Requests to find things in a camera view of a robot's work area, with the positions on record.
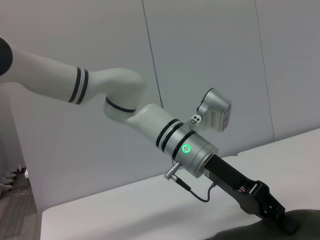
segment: green led light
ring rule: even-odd
[[[185,145],[182,146],[182,152],[183,152],[184,154],[187,154],[187,153],[189,153],[190,151],[191,151],[191,147],[190,147],[189,144],[185,144]]]

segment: black cable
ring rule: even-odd
[[[190,192],[194,197],[196,197],[198,200],[200,200],[201,202],[204,202],[204,203],[207,203],[210,201],[210,191],[211,189],[213,189],[216,184],[215,183],[212,183],[211,186],[209,187],[208,189],[208,193],[207,193],[207,200],[205,199],[202,199],[201,197],[199,197],[197,194],[195,194],[192,190],[191,190],[191,187],[186,184],[184,181],[181,180],[181,178],[179,177],[176,177],[176,180],[175,180],[175,183],[177,183],[178,185],[180,185],[181,187],[183,187],[185,190],[187,190],[188,192]]]

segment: dark cloth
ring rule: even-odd
[[[320,240],[320,210],[294,210],[286,215],[300,223],[300,229],[292,236],[261,221],[218,232],[207,240]]]

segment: white robotic arm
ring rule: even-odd
[[[164,175],[203,202],[210,190],[219,186],[248,214],[254,214],[294,234],[299,223],[285,216],[285,208],[270,194],[266,184],[253,181],[217,156],[218,148],[194,131],[203,123],[221,132],[228,125],[231,102],[216,89],[204,96],[187,124],[156,104],[136,113],[146,83],[141,76],[124,68],[88,72],[45,57],[20,51],[0,38],[0,84],[18,82],[30,91],[73,104],[89,101],[105,93],[103,111],[107,117],[129,125],[167,154],[175,165]],[[194,177],[205,174],[213,181],[208,199],[198,197],[175,173],[183,167]]]

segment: floor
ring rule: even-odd
[[[17,173],[13,190],[0,198],[0,240],[39,240],[37,208],[31,185]]]

